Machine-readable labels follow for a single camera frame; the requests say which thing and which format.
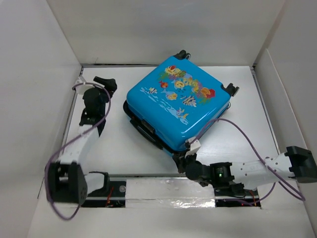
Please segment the blue hard-shell suitcase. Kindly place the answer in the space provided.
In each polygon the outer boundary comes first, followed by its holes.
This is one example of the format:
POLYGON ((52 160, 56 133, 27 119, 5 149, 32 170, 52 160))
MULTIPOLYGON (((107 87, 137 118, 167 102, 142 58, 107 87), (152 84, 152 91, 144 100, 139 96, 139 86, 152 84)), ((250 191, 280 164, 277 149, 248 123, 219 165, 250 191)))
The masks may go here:
POLYGON ((211 119, 230 107, 239 87, 223 83, 190 62, 185 50, 170 56, 134 85, 123 104, 131 124, 169 154, 206 132, 211 119))

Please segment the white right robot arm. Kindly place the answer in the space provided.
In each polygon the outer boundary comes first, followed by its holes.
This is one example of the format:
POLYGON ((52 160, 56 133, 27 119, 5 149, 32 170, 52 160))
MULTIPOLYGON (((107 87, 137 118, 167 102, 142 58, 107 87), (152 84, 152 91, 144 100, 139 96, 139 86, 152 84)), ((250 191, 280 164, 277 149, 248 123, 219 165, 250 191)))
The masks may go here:
POLYGON ((184 173, 202 187, 212 185, 214 189, 240 195, 245 190, 258 186, 295 179, 299 183, 317 181, 317 165, 310 150, 289 146, 286 152, 275 158, 250 162, 220 162, 203 165, 196 160, 197 154, 173 155, 179 173, 184 173))

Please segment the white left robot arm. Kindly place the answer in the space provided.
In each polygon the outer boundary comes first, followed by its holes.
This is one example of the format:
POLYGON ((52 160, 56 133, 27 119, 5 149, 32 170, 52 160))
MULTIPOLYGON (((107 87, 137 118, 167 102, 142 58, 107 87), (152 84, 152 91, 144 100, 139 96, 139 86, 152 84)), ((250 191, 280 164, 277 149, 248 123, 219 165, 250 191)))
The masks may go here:
POLYGON ((57 160, 49 163, 46 182, 48 201, 81 206, 93 192, 101 197, 110 192, 108 173, 84 174, 82 164, 102 134, 117 84, 113 78, 96 76, 92 83, 88 83, 80 77, 73 90, 82 96, 84 102, 77 135, 66 143, 57 160))

